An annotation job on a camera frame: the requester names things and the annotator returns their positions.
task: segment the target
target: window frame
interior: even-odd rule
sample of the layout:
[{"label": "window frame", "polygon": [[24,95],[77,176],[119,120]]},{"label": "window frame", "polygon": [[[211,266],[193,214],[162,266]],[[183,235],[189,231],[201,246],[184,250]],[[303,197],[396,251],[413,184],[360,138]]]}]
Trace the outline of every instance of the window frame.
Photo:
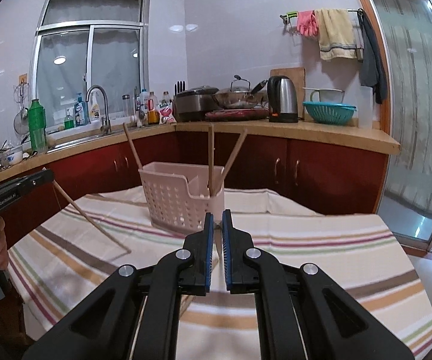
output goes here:
[{"label": "window frame", "polygon": [[86,54],[86,91],[96,82],[92,82],[92,44],[95,28],[120,28],[128,30],[139,30],[139,72],[140,72],[140,85],[143,88],[149,87],[149,62],[148,62],[148,30],[149,30],[149,2],[150,0],[141,0],[141,13],[139,22],[136,21],[122,21],[122,20],[77,20],[66,21],[55,24],[42,25],[44,17],[49,6],[49,1],[44,2],[41,16],[39,17],[39,24],[36,29],[34,45],[33,45],[33,58],[30,66],[30,82],[31,97],[37,98],[37,67],[39,59],[39,51],[41,48],[41,40],[43,36],[54,35],[62,32],[88,30],[88,49]]}]

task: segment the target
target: metal screw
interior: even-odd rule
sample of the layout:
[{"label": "metal screw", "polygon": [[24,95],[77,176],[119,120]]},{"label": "metal screw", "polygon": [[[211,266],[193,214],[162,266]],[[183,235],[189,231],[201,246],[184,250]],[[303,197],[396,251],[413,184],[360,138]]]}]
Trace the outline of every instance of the metal screw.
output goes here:
[{"label": "metal screw", "polygon": [[134,268],[129,265],[122,266],[119,268],[119,274],[125,278],[131,276],[134,273]]},{"label": "metal screw", "polygon": [[303,266],[303,271],[306,272],[308,275],[315,275],[316,273],[318,273],[318,270],[318,267],[311,262]]},{"label": "metal screw", "polygon": [[176,252],[176,257],[180,260],[188,259],[189,257],[191,257],[191,252],[187,249],[179,249]]},{"label": "metal screw", "polygon": [[259,256],[261,256],[261,251],[255,247],[252,247],[246,251],[246,256],[251,259],[257,259]]}]

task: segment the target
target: kettle base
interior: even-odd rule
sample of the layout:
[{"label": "kettle base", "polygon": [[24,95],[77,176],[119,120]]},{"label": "kettle base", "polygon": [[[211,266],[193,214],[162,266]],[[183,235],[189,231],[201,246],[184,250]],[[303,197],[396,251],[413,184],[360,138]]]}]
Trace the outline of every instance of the kettle base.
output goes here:
[{"label": "kettle base", "polygon": [[297,123],[298,114],[269,115],[269,121],[274,123]]}]

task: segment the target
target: green thermos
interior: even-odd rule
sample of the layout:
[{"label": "green thermos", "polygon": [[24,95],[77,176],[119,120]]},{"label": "green thermos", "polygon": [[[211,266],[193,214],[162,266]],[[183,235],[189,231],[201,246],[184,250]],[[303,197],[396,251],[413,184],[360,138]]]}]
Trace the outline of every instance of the green thermos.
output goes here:
[{"label": "green thermos", "polygon": [[28,110],[28,123],[32,149],[38,153],[46,152],[46,110],[40,105],[39,99],[32,101]]}]

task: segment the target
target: dark gray cloth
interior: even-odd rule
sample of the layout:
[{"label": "dark gray cloth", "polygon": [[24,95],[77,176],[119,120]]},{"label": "dark gray cloth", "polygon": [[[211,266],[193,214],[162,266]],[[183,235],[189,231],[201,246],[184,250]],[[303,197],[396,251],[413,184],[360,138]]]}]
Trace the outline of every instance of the dark gray cloth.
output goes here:
[{"label": "dark gray cloth", "polygon": [[358,10],[359,26],[363,34],[364,59],[359,70],[362,86],[370,86],[376,94],[376,103],[382,104],[388,96],[388,82],[382,65],[376,33],[362,9]]}]

